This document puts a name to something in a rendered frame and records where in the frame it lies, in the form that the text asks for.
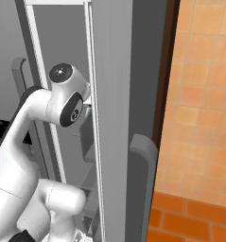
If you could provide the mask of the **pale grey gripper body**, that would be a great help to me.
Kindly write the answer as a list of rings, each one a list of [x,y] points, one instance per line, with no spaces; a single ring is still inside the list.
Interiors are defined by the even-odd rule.
[[[86,163],[93,164],[96,161],[93,118],[88,115],[79,129],[81,152]]]

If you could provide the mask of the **grey fridge door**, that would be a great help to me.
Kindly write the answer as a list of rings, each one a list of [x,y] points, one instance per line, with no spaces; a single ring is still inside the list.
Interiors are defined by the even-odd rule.
[[[134,134],[152,137],[166,1],[90,1],[102,242],[126,242],[130,143]]]
[[[26,86],[33,84],[25,43],[14,0],[0,0],[0,120],[9,121],[20,101],[11,71],[12,61],[23,58]]]

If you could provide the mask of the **dark brown cabinet side panel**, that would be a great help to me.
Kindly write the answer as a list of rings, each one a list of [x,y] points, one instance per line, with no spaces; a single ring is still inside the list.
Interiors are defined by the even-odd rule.
[[[156,147],[160,147],[162,139],[166,97],[168,91],[169,76],[173,57],[173,48],[175,43],[180,3],[181,0],[166,1],[165,28],[152,132],[152,141],[154,142]]]

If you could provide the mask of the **grey fridge body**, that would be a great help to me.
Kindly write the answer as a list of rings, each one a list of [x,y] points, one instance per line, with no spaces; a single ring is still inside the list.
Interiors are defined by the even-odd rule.
[[[91,110],[92,50],[89,32],[91,0],[15,0],[34,82],[46,89],[59,86],[57,74],[70,79],[61,92],[69,102],[69,127],[46,125],[55,154],[58,178],[82,188],[85,209],[75,217],[89,242],[102,242],[96,162],[86,163],[79,129]]]

